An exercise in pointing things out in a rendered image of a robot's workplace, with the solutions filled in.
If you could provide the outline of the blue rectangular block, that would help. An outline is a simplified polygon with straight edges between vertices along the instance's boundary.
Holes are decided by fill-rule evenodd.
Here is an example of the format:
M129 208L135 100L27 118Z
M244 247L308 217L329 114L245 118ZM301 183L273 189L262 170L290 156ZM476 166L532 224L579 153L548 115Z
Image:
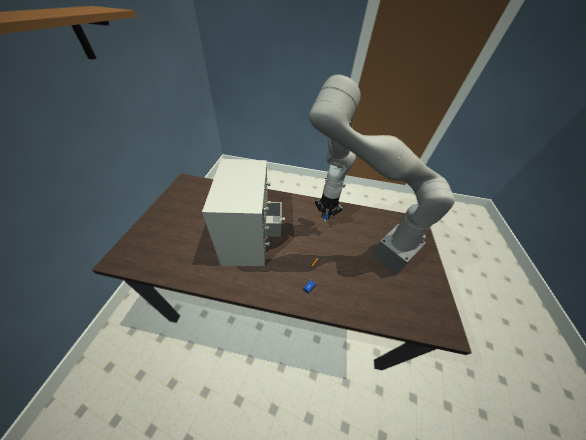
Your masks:
M309 292L310 292L310 291L311 291L311 290L312 290L312 289L315 287L315 285L316 285L316 284L315 284L315 283L314 283L312 280L310 280L310 281L307 283L307 285L304 287L304 289L303 289L303 290L305 290L307 293L309 293Z

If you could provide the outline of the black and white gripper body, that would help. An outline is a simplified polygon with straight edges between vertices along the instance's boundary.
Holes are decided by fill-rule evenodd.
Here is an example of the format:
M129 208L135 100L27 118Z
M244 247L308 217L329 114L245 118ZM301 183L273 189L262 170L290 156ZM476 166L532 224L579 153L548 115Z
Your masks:
M330 205L333 205L332 209L334 209L339 206L339 198L331 199L331 198L326 197L324 194L322 194L320 202L323 205L323 207L324 207L324 203L327 203L326 209L329 209ZM335 203L335 204L328 204L328 203Z

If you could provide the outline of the grey small chest of drawers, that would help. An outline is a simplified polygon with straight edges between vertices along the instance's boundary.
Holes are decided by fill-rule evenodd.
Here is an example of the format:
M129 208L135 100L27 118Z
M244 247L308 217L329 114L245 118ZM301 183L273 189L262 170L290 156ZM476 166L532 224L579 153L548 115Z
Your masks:
M203 208L221 266L265 266L265 160L221 159Z

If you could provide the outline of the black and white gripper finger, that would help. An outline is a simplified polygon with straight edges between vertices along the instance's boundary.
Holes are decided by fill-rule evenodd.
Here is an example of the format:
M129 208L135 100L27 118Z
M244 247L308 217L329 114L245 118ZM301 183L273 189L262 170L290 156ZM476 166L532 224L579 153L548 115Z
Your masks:
M324 219L324 216L325 216L325 213L326 213L326 206L327 206L327 203L324 203L324 207L322 207L322 205L321 205L321 203L320 203L320 199L316 199L316 200L315 200L315 204L316 204L316 206L317 206L318 210L319 210L320 212L322 212L322 216L321 216L321 217L322 217L322 219Z
M339 212L341 212L341 211L342 211L342 209L343 209L343 206L340 206L340 205L339 205L339 206L337 207L337 209L335 209L334 211L332 211L332 207L333 207L333 205L330 205L330 207L329 207L329 212L328 212L328 215L327 215L327 219L326 219L326 220L330 219L330 216L331 216L331 215L333 215L333 216L334 216L334 215L338 214Z

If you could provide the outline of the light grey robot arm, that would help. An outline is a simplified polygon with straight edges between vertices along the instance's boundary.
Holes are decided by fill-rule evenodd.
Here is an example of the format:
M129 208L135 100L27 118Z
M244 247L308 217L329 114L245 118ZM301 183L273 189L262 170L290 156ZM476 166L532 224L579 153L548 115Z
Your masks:
M408 208L391 242L400 251L411 251L453 207L455 198L448 182L424 165L398 138L366 136L354 131L352 125L359 102L357 84L346 76L334 75L322 86L309 113L310 123L328 137L326 161L341 167L328 171L323 194L331 199L340 197L356 155L385 178L404 181L413 189L418 204Z

